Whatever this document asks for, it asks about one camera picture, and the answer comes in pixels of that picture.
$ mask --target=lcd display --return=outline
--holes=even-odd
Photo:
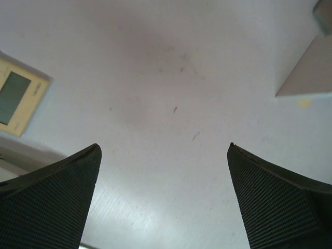
[[[0,123],[8,125],[31,80],[10,72],[0,90]]]

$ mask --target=dark mark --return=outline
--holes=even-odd
[[[173,52],[174,51],[174,48],[172,46],[169,46],[167,49],[166,49],[166,52]]]
[[[200,134],[201,132],[199,131],[199,132],[197,132],[196,133],[196,135],[192,138],[192,140],[191,141],[194,141],[195,140],[195,138]]]
[[[193,73],[194,73],[195,75],[198,75],[198,72],[197,72],[197,70],[196,70],[196,68],[195,68],[194,66],[192,66],[192,70],[193,70]]]
[[[182,60],[187,60],[187,54],[186,53],[184,53],[182,56],[180,56],[180,58],[182,59]]]

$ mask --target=yellow spot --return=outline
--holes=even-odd
[[[311,99],[297,100],[297,103],[303,108],[308,108],[311,103]]]

